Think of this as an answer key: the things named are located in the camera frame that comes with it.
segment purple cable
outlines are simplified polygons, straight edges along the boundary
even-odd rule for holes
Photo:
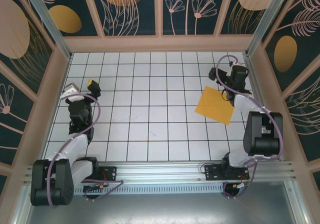
[[[83,133],[85,133],[86,131],[90,130],[98,121],[99,117],[100,117],[100,113],[101,113],[101,107],[99,102],[93,98],[92,96],[88,95],[88,94],[71,94],[68,96],[63,97],[61,100],[67,99],[67,98],[71,98],[71,97],[78,97],[78,96],[82,96],[82,97],[87,97],[92,99],[97,107],[98,107],[98,115],[96,117],[96,119],[94,120],[94,122],[91,124],[91,126],[89,126],[88,128],[84,129],[83,131],[79,132],[78,134],[74,135],[73,137],[71,137],[70,139],[68,139],[63,146],[58,150],[57,154],[52,158],[52,161],[50,162],[50,165],[48,167],[48,173],[46,175],[46,196],[48,198],[48,203],[50,205],[50,207],[55,208],[56,206],[53,204],[52,199],[51,199],[51,195],[50,195],[50,177],[51,177],[51,172],[52,172],[52,167],[56,161],[56,159],[59,157],[60,153],[68,146],[68,144],[75,138],[79,137],[80,135],[82,135]]]
[[[100,184],[105,184],[105,183],[120,183],[120,184],[118,184],[117,186],[113,187],[111,190],[109,190],[107,193],[105,193],[105,194],[103,194],[103,195],[100,195],[100,196],[98,196],[98,197],[95,198],[95,199],[89,199],[89,198],[87,197],[87,193],[90,192],[91,190],[93,190],[94,187],[86,190],[86,192],[84,193],[84,197],[86,198],[87,201],[91,201],[91,202],[99,201],[99,200],[105,198],[106,196],[108,196],[110,193],[112,193],[115,189],[117,189],[118,187],[120,187],[120,186],[124,183],[123,180],[106,180],[106,181],[104,181],[104,180],[84,179],[83,181],[84,181],[84,182],[91,182],[91,183],[100,183]]]
[[[226,57],[232,57],[232,58],[235,59],[236,63],[238,63],[238,58],[235,57],[234,55],[224,55],[224,56],[222,56],[222,57],[220,58],[220,60],[218,61],[217,65],[216,65],[216,69],[215,69],[216,79],[220,82],[220,84],[221,84],[225,89],[227,89],[227,90],[229,90],[229,91],[231,91],[231,92],[233,92],[233,93],[235,93],[235,94],[238,94],[238,95],[241,95],[241,96],[244,96],[244,97],[248,98],[248,99],[249,99],[250,101],[252,101],[260,110],[262,110],[262,111],[267,115],[267,117],[271,120],[271,122],[272,122],[272,124],[274,125],[274,128],[275,128],[275,130],[276,130],[276,132],[277,132],[277,134],[278,134],[278,136],[279,136],[280,150],[279,150],[279,153],[278,153],[278,155],[277,155],[276,157],[270,158],[270,159],[265,159],[265,158],[263,158],[263,157],[260,157],[260,158],[257,157],[257,158],[249,159],[249,160],[247,160],[247,161],[245,161],[245,162],[243,163],[243,165],[244,165],[245,167],[248,167],[248,168],[251,168],[251,167],[254,166],[253,173],[252,173],[252,177],[251,177],[251,180],[250,180],[250,185],[251,185],[251,183],[252,183],[253,180],[254,180],[255,174],[256,174],[256,169],[257,169],[257,165],[258,165],[258,162],[257,162],[257,161],[258,161],[258,160],[267,160],[267,161],[275,161],[275,160],[278,160],[278,159],[282,156],[283,151],[284,151],[284,140],[283,140],[283,136],[282,136],[282,134],[281,134],[280,128],[279,128],[278,124],[276,123],[276,120],[270,115],[270,113],[269,113],[259,102],[257,102],[254,98],[252,98],[249,94],[244,94],[244,93],[241,93],[241,92],[239,92],[239,91],[237,91],[237,90],[234,90],[234,89],[228,87],[227,85],[225,85],[225,84],[221,81],[221,79],[220,79],[220,77],[219,77],[218,67],[219,67],[221,61],[222,61],[224,58],[226,58]],[[232,197],[232,196],[231,196],[230,194],[226,193],[226,191],[225,191],[227,184],[228,184],[228,182],[225,182],[225,183],[223,184],[223,189],[222,189],[222,191],[223,191],[223,195],[224,195],[225,197],[230,198],[230,197]],[[244,190],[242,193],[240,193],[240,195],[238,195],[237,197],[242,196],[242,194],[245,192],[245,190]]]

